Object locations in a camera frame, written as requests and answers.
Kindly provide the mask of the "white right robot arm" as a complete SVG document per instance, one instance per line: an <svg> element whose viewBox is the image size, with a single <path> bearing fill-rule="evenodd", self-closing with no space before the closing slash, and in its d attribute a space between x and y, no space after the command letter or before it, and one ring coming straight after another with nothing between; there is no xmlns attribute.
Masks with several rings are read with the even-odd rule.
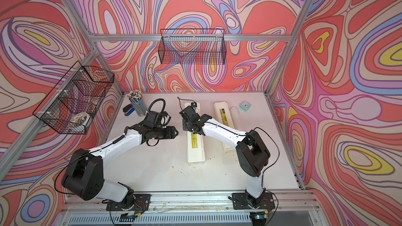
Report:
<svg viewBox="0 0 402 226"><path fill-rule="evenodd" d="M268 168L271 154L261 136L255 130L249 132L232 129L212 116L199 115L191 106L180 111L184 130L201 136L212 137L236 150L241 169L247 174L245 202L250 208L257 209L263 202L263 171Z"/></svg>

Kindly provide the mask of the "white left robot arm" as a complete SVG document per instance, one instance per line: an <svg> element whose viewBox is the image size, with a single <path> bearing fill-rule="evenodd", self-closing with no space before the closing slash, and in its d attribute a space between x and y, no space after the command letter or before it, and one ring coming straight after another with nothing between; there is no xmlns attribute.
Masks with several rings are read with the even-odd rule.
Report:
<svg viewBox="0 0 402 226"><path fill-rule="evenodd" d="M62 187L87 201L93 198L117 203L133 200L133 190L104 178L104 168L128 150L151 139L170 140L178 136L174 126L148 128L140 124L126 127L124 133L97 148L76 150L61 180Z"/></svg>

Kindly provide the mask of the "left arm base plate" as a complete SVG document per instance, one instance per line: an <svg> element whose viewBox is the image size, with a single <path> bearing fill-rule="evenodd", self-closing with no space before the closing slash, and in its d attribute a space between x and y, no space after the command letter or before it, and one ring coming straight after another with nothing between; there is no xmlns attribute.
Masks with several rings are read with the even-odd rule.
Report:
<svg viewBox="0 0 402 226"><path fill-rule="evenodd" d="M128 194L122 202L108 201L107 211L136 211L145 212L150 206L151 194Z"/></svg>

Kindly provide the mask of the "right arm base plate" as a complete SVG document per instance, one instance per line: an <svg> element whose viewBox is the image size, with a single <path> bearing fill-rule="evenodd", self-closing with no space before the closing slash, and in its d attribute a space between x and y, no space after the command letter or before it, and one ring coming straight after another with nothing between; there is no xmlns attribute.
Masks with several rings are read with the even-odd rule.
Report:
<svg viewBox="0 0 402 226"><path fill-rule="evenodd" d="M275 209L273 195L268 192L263 192L258 198L254 198L247 192L232 193L231 196L228 196L228 199L232 201L234 210L263 209L272 211Z"/></svg>

